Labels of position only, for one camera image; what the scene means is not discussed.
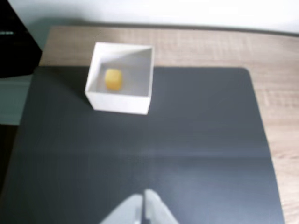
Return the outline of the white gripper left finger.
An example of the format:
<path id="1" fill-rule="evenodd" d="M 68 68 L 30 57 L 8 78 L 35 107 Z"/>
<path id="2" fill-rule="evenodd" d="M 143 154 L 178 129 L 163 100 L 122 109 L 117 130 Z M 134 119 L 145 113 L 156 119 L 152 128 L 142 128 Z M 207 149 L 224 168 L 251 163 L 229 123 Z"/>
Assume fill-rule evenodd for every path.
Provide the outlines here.
<path id="1" fill-rule="evenodd" d="M 116 206 L 100 224 L 140 224 L 142 195 L 133 194 Z"/>

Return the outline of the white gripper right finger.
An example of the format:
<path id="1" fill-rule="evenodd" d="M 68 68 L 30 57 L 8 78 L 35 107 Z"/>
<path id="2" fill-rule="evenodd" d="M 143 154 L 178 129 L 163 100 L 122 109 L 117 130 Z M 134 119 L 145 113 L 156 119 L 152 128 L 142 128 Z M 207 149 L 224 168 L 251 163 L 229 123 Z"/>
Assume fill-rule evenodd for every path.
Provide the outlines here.
<path id="1" fill-rule="evenodd" d="M 145 217 L 151 224 L 179 224 L 157 192 L 146 189 L 144 196 Z"/>

